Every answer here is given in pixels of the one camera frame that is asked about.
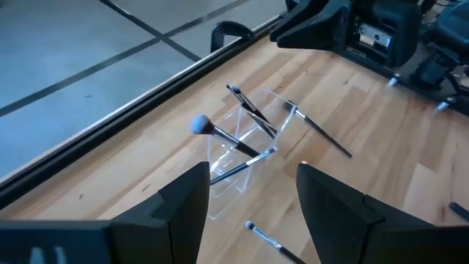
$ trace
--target wooden table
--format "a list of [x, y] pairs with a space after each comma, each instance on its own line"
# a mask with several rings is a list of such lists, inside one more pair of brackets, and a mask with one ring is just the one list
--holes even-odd
[[197, 114], [214, 120], [237, 101], [225, 84], [247, 93], [271, 89], [340, 141], [348, 159], [314, 130], [298, 129], [292, 148], [255, 172], [247, 192], [216, 221], [207, 220], [200, 263], [288, 263], [243, 226], [271, 234], [307, 263], [318, 263], [298, 203], [301, 161], [358, 190], [438, 225], [466, 224], [448, 209], [469, 208], [469, 120], [341, 57], [279, 49], [268, 40], [230, 60], [157, 107], [0, 212], [3, 219], [108, 219], [143, 201], [185, 168], [200, 137]]

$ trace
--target clear acrylic holder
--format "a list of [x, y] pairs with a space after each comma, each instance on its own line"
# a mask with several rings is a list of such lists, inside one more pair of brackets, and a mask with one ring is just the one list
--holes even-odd
[[[254, 121], [249, 112], [241, 106], [236, 107], [220, 119], [212, 120], [213, 123], [259, 153], [272, 147], [276, 147], [277, 152], [281, 152], [281, 135], [294, 115], [293, 105], [269, 90], [258, 92], [252, 97], [251, 102], [276, 130], [274, 138], [269, 136]], [[252, 159], [214, 136], [207, 136], [191, 153], [189, 160], [194, 163], [195, 160], [201, 160], [202, 157], [210, 162], [210, 179]], [[265, 165], [268, 160], [269, 158], [265, 158], [236, 175], [211, 186], [208, 216], [212, 220], [217, 219], [248, 188], [253, 167], [260, 164]]]

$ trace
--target gray floor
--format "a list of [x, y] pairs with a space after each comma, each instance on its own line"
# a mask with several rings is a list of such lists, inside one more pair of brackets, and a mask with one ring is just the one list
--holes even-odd
[[[162, 33], [235, 0], [114, 0]], [[172, 37], [203, 57], [223, 20], [254, 28], [283, 0], [250, 0]], [[6, 0], [0, 8], [0, 112], [154, 36], [98, 0]], [[159, 42], [63, 89], [0, 114], [0, 177], [180, 72], [192, 60]]]

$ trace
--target black metal bracket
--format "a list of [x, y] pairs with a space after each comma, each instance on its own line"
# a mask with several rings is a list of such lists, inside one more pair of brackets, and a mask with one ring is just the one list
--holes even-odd
[[210, 52], [216, 51], [224, 46], [225, 36], [241, 37], [246, 40], [253, 40], [256, 34], [247, 26], [234, 21], [221, 21], [212, 30], [212, 42]]

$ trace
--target tile grout line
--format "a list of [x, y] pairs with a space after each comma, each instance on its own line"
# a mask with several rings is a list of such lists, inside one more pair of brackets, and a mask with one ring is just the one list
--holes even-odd
[[77, 81], [80, 81], [108, 66], [111, 66], [113, 65], [114, 63], [116, 62], [119, 62], [125, 58], [128, 58], [129, 56], [132, 56], [140, 51], [143, 51], [144, 49], [146, 48], [149, 48], [151, 46], [153, 46], [154, 44], [156, 43], [159, 43], [160, 42], [160, 38], [158, 37], [154, 37], [152, 38], [151, 40], [148, 40], [140, 45], [137, 45], [133, 48], [129, 48], [128, 50], [120, 53], [120, 54], [117, 54], [109, 59], [106, 59], [96, 65], [93, 65], [85, 70], [82, 70], [81, 72], [79, 73], [76, 73], [62, 81], [59, 81], [55, 84], [52, 84], [44, 89], [41, 89], [37, 92], [34, 92], [26, 97], [23, 97], [21, 98], [20, 100], [17, 100], [13, 103], [10, 103], [6, 106], [3, 106], [0, 108], [0, 117], [3, 117], [7, 114], [10, 114], [16, 110], [19, 110], [21, 108], [23, 108], [24, 106], [28, 106], [29, 104], [31, 103], [34, 103], [48, 95], [51, 95], [52, 93], [54, 92], [57, 92], [61, 89], [64, 89], [65, 87], [68, 87], [70, 86], [71, 84], [74, 84], [75, 82]]
[[76, 73], [62, 81], [59, 81], [55, 84], [52, 84], [44, 89], [41, 89], [37, 92], [34, 92], [24, 98], [21, 98], [20, 100], [17, 100], [13, 103], [10, 103], [6, 106], [3, 106], [0, 108], [0, 117], [3, 117], [7, 114], [10, 114], [10, 113], [13, 113], [14, 111], [17, 111], [21, 108], [23, 108], [24, 106], [28, 106], [29, 104], [31, 103], [34, 103], [46, 96], [49, 96], [51, 94], [53, 94], [54, 92], [57, 92], [61, 89], [64, 89], [68, 86], [70, 86], [71, 84], [74, 84], [75, 82], [77, 81], [80, 81], [100, 70], [103, 70], [104, 68], [108, 67], [108, 66], [111, 66], [117, 62], [120, 62], [121, 60], [123, 59], [126, 59], [128, 58], [129, 56], [132, 56], [134, 54], [137, 54], [138, 52], [140, 51], [143, 51], [144, 49], [146, 48], [149, 48], [151, 46], [153, 46], [154, 44], [156, 43], [159, 43], [160, 41], [163, 41], [164, 43], [168, 44], [171, 48], [173, 48], [175, 51], [181, 53], [182, 55], [188, 57], [189, 59], [197, 62], [198, 60], [200, 60], [201, 58], [197, 55], [195, 55], [194, 53], [190, 52], [189, 50], [187, 50], [186, 48], [182, 47], [180, 44], [176, 43], [175, 41], [171, 40], [170, 37], [173, 37], [175, 36], [176, 34], [179, 34], [185, 30], [188, 30], [188, 29], [191, 29], [195, 26], [198, 26], [199, 24], [201, 23], [204, 23], [206, 21], [209, 21], [213, 18], [216, 18], [220, 15], [223, 15], [224, 13], [230, 11], [230, 10], [233, 10], [234, 8], [236, 7], [239, 7], [241, 4], [244, 4], [250, 0], [237, 0], [237, 1], [234, 1], [232, 3], [229, 3], [225, 6], [222, 6], [216, 10], [213, 10], [212, 12], [209, 12], [208, 14], [206, 15], [203, 15], [202, 17], [199, 17], [199, 18], [196, 18], [188, 23], [185, 23], [181, 26], [178, 26], [177, 28], [175, 29], [172, 29], [171, 31], [163, 34], [161, 32], [159, 32], [158, 30], [156, 29], [153, 29], [151, 26], [145, 24], [145, 22], [139, 20], [138, 18], [136, 18], [135, 16], [131, 15], [129, 12], [125, 11], [124, 9], [122, 9], [121, 7], [118, 7], [117, 5], [115, 5], [114, 3], [112, 3], [111, 1], [109, 0], [100, 0], [103, 4], [105, 4], [106, 6], [110, 7], [111, 9], [113, 9], [114, 11], [118, 12], [120, 15], [126, 17], [127, 19], [129, 19], [131, 22], [135, 23], [137, 26], [141, 27], [143, 30], [149, 32], [150, 34], [152, 34], [153, 36], [155, 36], [153, 39], [151, 40], [148, 40], [140, 45], [137, 45], [133, 48], [130, 48], [126, 51], [123, 51], [122, 53], [120, 54], [117, 54], [109, 59], [106, 59], [102, 62], [99, 62], [97, 63], [96, 65], [93, 65], [85, 70], [82, 70], [81, 72], [79, 73]]
[[170, 45], [173, 49], [175, 49], [176, 51], [178, 51], [182, 55], [188, 57], [189, 59], [193, 60], [194, 62], [198, 62], [201, 59], [201, 57], [195, 55], [194, 53], [189, 51], [187, 48], [182, 47], [180, 44], [176, 43], [175, 41], [170, 40], [168, 36], [166, 36], [165, 34], [159, 32], [157, 29], [151, 27], [150, 25], [143, 22], [142, 20], [138, 19], [136, 16], [130, 14], [129, 12], [127, 12], [126, 10], [121, 8], [120, 6], [113, 3], [112, 1], [110, 1], [110, 0], [100, 0], [100, 2], [107, 5], [112, 10], [116, 11], [117, 13], [122, 15], [123, 17], [127, 18], [129, 21], [132, 21], [135, 25], [139, 26], [140, 28], [142, 28], [146, 32], [152, 34], [155, 37], [159, 37], [161, 39], [161, 41], [163, 41], [164, 43]]

